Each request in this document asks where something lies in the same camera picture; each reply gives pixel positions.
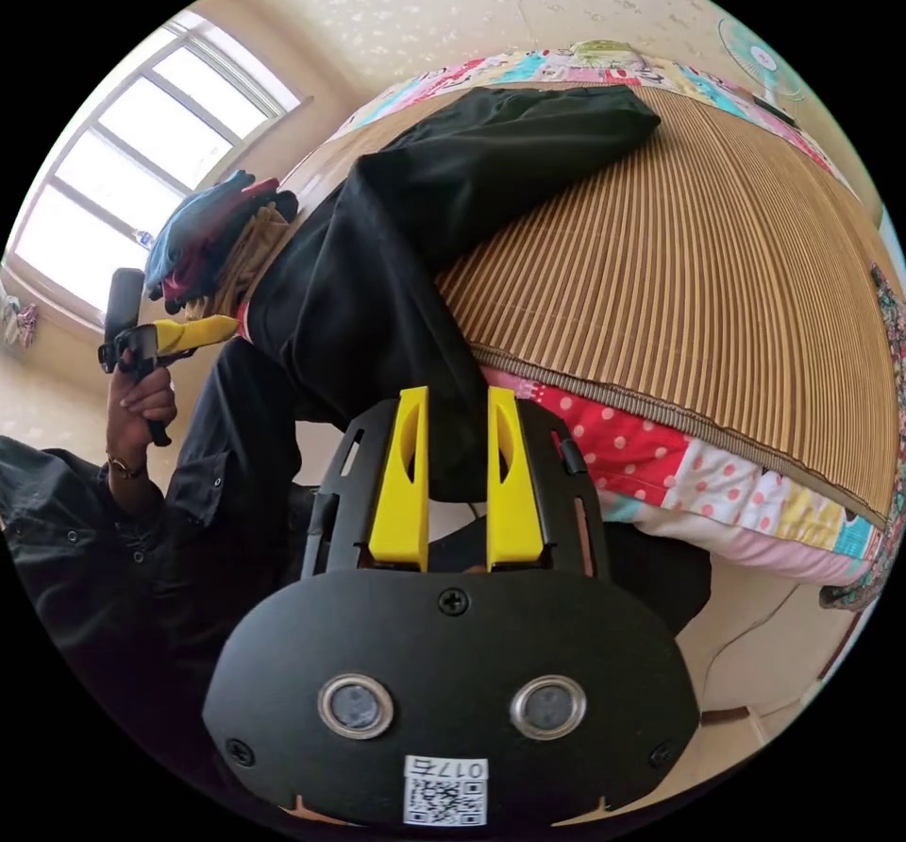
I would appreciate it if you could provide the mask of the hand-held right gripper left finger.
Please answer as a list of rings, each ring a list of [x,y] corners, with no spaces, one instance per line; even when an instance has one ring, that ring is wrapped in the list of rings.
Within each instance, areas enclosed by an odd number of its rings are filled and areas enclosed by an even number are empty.
[[[428,388],[399,395],[368,551],[375,564],[428,570]]]

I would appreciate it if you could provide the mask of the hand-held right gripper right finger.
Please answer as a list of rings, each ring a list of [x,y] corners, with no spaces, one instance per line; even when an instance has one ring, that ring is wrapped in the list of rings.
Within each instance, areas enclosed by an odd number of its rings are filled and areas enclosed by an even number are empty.
[[[544,539],[513,391],[491,386],[487,413],[486,567],[535,565]]]

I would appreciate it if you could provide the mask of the person's left hand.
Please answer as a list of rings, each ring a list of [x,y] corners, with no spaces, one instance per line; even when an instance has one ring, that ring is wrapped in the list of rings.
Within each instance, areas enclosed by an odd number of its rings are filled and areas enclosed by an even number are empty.
[[[176,418],[176,395],[170,371],[158,367],[136,378],[132,354],[125,351],[111,376],[108,395],[106,451],[130,470],[144,467],[153,445],[150,425],[168,427]]]

